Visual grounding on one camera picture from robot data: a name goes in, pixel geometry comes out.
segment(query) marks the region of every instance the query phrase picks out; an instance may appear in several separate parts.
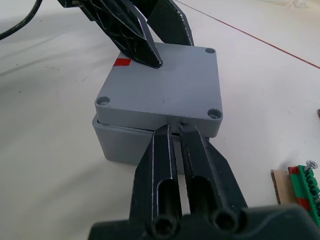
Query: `red tape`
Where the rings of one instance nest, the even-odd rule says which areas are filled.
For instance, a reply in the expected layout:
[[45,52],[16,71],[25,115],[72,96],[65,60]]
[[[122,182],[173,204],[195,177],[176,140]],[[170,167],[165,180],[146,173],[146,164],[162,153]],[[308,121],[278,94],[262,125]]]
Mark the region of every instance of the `red tape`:
[[298,204],[303,207],[305,210],[307,210],[308,212],[311,211],[311,207],[309,205],[309,202],[307,199],[303,199],[300,197],[296,198],[296,201],[298,202]]
[[113,64],[114,67],[118,67],[118,66],[129,66],[131,63],[131,59],[130,58],[117,58]]
[[289,170],[289,174],[298,174],[299,173],[299,169],[297,166],[290,166],[288,167]]

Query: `gray plastic box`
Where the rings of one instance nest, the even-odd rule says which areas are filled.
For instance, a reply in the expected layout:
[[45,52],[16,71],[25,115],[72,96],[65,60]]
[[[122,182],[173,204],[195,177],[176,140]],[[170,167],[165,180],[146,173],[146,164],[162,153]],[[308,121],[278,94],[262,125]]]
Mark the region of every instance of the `gray plastic box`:
[[223,119],[216,51],[212,48],[156,43],[159,69],[131,61],[114,66],[95,107],[104,125],[154,131],[169,124],[196,125],[208,138]]

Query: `black cable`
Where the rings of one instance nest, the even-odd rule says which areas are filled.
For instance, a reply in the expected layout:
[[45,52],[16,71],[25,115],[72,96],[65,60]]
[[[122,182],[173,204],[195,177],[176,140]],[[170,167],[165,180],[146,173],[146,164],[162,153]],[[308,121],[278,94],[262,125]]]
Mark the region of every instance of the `black cable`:
[[42,1],[43,0],[35,0],[35,3],[31,9],[31,11],[29,12],[29,14],[21,22],[19,22],[18,24],[16,24],[15,26],[10,28],[9,30],[1,33],[0,40],[9,37],[10,35],[14,34],[16,31],[22,29],[25,25],[27,25],[31,21],[31,19],[33,19],[34,16],[36,15],[37,11],[40,8]]

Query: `white background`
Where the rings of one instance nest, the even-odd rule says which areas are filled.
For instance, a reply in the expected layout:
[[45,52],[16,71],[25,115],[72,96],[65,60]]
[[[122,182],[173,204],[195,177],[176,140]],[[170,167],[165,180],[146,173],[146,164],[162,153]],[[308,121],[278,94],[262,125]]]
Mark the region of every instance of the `white background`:
[[[307,9],[256,0],[183,2],[320,64],[317,1]],[[0,32],[33,3],[2,1]],[[217,51],[224,118],[211,143],[250,207],[276,204],[271,169],[320,163],[320,70],[178,5],[195,45]],[[79,9],[56,0],[44,0],[30,24],[0,41],[1,239],[85,240],[93,223],[128,217],[135,167],[105,160],[91,124],[118,53]]]

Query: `cardboard piece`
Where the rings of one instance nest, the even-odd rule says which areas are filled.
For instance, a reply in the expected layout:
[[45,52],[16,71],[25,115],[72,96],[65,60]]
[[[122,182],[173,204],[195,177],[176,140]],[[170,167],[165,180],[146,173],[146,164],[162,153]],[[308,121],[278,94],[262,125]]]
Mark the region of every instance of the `cardboard piece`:
[[278,203],[297,203],[289,172],[283,170],[271,170],[271,177]]

